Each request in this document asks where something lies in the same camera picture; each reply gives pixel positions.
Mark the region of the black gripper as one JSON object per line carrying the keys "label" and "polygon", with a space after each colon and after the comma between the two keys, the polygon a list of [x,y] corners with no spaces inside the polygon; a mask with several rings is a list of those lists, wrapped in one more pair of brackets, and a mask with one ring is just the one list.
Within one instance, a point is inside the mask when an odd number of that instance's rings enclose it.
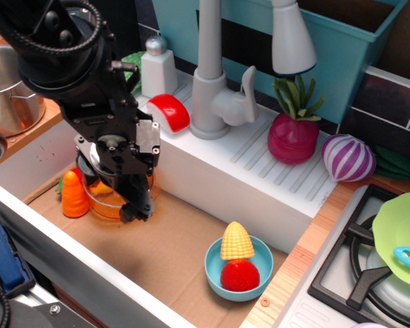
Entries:
{"label": "black gripper", "polygon": [[[134,157],[134,152],[118,135],[105,135],[110,144],[87,141],[82,135],[76,135],[76,163],[79,171],[84,173],[90,182],[99,178],[104,184],[119,193],[126,201],[120,209],[120,220],[130,223],[135,219],[147,221],[155,210],[150,194],[148,178],[153,175],[154,164],[145,167],[147,162]],[[144,172],[128,172],[128,169],[145,167]]]}

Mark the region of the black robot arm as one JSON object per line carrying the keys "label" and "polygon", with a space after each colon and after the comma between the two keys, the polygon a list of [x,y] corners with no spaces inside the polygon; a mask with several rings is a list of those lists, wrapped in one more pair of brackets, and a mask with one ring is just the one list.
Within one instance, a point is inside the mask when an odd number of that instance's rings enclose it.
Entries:
{"label": "black robot arm", "polygon": [[149,219],[160,128],[139,109],[139,69],[117,57],[102,14],[86,1],[0,1],[0,35],[16,51],[23,83],[54,100],[77,132],[84,180],[122,197],[123,222]]}

